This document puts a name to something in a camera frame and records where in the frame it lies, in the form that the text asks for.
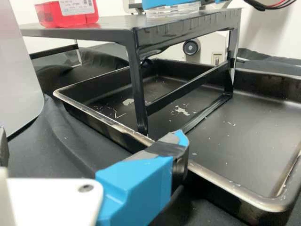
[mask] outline red wire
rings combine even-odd
[[[268,7],[273,7],[273,6],[280,5],[284,1],[286,1],[286,0],[281,0],[280,2],[277,2],[277,3],[273,4],[273,5],[269,5]]]

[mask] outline clear plastic container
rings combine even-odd
[[[172,6],[160,6],[145,10],[148,18],[161,18],[170,16],[183,16],[199,11],[200,2],[190,2],[183,4],[176,4]]]
[[[35,9],[41,25],[69,27],[98,21],[96,0],[36,0]]]

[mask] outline round knob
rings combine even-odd
[[[199,52],[201,49],[201,43],[198,39],[191,39],[184,43],[183,51],[186,55],[192,56]]]

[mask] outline white plastic part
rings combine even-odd
[[[15,226],[15,220],[7,186],[7,170],[0,167],[0,225]]]
[[[0,124],[9,136],[40,114],[44,97],[9,0],[0,17]]]
[[[95,180],[9,178],[7,181],[17,226],[96,223],[103,187]]]

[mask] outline black cable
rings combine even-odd
[[[289,1],[289,3],[288,4],[286,4],[286,5],[279,5],[279,6],[277,6],[277,7],[275,7],[275,8],[270,8],[271,10],[274,10],[274,9],[281,9],[281,8],[285,8],[285,7],[288,7],[289,5],[291,5],[291,4],[293,4],[295,1],[297,1],[297,0],[293,0],[293,1]]]
[[[248,3],[249,5],[253,6],[255,9],[259,10],[259,11],[265,11],[265,10],[276,10],[276,9],[281,9],[281,8],[285,8],[288,7],[289,5],[293,4],[295,1],[297,0],[287,0],[285,2],[283,2],[282,4],[278,5],[278,6],[273,6],[273,7],[269,7],[267,5],[264,5],[256,0],[244,0],[246,3]]]

